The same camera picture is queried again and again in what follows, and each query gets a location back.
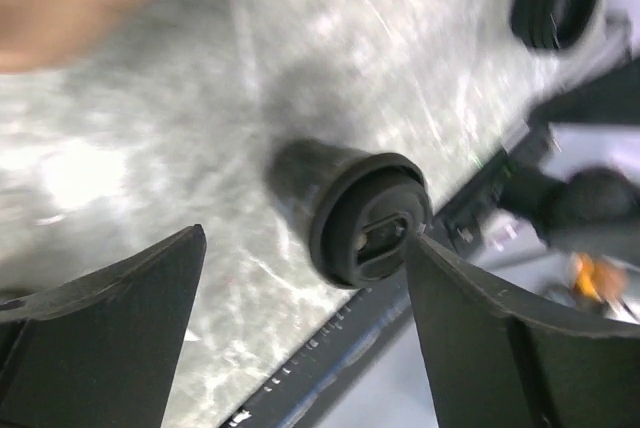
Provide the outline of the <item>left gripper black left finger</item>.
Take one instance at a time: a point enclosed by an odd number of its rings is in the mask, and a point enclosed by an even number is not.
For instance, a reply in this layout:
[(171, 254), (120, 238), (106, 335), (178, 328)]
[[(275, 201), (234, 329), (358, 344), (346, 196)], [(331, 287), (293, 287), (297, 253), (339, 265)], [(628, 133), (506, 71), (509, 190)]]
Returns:
[(160, 426), (205, 251), (194, 225), (59, 287), (3, 297), (2, 426)]

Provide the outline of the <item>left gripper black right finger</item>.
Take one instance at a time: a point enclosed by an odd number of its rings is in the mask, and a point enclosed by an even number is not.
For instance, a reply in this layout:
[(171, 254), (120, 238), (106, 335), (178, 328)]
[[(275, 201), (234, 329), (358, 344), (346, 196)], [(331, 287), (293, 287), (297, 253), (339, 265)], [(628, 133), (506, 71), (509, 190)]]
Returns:
[(635, 427), (639, 329), (541, 298), (427, 238), (407, 280), (442, 427)]

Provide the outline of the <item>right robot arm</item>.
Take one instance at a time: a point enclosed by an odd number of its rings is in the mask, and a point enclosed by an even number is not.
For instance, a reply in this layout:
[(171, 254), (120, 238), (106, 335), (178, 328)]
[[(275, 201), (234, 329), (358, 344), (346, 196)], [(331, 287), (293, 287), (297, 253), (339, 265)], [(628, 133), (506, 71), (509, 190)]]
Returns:
[[(637, 58), (539, 105), (532, 130), (551, 124), (639, 125)], [(589, 167), (566, 181), (509, 160), (498, 207), (527, 220), (551, 248), (639, 263), (639, 185), (611, 168)]]

